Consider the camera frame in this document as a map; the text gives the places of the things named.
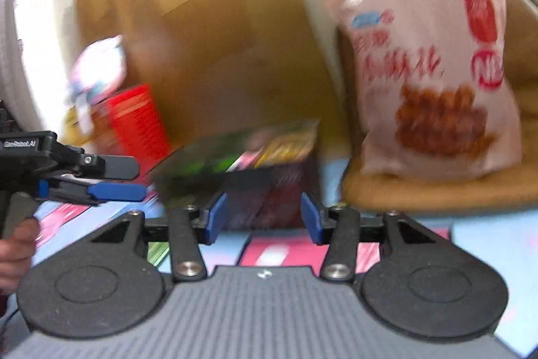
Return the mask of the person's left hand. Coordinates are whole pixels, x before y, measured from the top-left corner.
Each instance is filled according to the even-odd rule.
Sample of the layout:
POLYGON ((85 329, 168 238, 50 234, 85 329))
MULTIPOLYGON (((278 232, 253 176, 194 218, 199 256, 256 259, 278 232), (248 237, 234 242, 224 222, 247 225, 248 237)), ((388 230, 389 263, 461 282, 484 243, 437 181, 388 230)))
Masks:
POLYGON ((36 253, 39 222, 31 217, 24 219, 6 239, 1 239, 0 287, 1 295, 16 291, 21 279, 31 267, 36 253))

